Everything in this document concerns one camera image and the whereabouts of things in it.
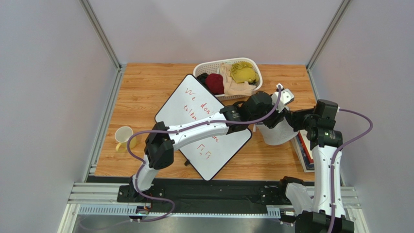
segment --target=gray floor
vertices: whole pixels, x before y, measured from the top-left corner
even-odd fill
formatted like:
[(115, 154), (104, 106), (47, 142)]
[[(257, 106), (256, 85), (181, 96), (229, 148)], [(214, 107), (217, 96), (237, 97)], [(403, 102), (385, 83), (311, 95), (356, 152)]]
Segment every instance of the gray floor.
[[(126, 216), (90, 215), (78, 216), (73, 233), (90, 233), (79, 227), (102, 228), (129, 218)], [(280, 225), (271, 219), (258, 218), (209, 218), (209, 217), (168, 217), (155, 222), (128, 222), (99, 233), (294, 233), (294, 227)]]

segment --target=red cloth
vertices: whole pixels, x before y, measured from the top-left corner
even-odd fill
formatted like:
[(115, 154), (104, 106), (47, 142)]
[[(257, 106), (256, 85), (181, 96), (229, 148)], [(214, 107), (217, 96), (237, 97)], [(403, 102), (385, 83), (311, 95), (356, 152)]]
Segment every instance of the red cloth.
[(206, 86), (214, 95), (224, 94), (223, 76), (220, 74), (209, 74), (206, 78)]

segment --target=yellow cloth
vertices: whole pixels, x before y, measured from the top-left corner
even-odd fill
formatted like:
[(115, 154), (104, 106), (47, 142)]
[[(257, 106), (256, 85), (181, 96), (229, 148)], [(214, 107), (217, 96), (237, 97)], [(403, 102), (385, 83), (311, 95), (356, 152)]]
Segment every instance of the yellow cloth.
[(231, 77), (237, 83), (243, 83), (245, 81), (254, 83), (259, 81), (259, 76), (252, 69), (253, 65), (248, 62), (237, 62), (231, 66)]
[(236, 83), (230, 76), (231, 65), (221, 63), (219, 68), (220, 74), (223, 76), (224, 96), (251, 96), (253, 89), (256, 88), (254, 85), (249, 85), (248, 82)]

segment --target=yellow mug handle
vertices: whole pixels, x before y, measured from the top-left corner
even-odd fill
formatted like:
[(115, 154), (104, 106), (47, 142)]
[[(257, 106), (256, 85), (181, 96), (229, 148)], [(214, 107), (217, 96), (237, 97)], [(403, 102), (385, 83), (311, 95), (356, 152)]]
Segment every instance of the yellow mug handle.
[(115, 150), (117, 152), (125, 152), (126, 148), (123, 148), (122, 150), (120, 150), (121, 146), (122, 146), (122, 143), (118, 143), (117, 147), (115, 147)]

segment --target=red book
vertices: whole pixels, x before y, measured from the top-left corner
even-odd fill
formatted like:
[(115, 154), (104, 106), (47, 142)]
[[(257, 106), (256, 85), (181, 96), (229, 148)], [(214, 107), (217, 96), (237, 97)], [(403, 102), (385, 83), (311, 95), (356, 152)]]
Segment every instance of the red book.
[(299, 130), (299, 139), (303, 145), (303, 150), (305, 151), (306, 157), (309, 159), (310, 164), (313, 164), (313, 157), (311, 151), (311, 142), (306, 138), (306, 130)]

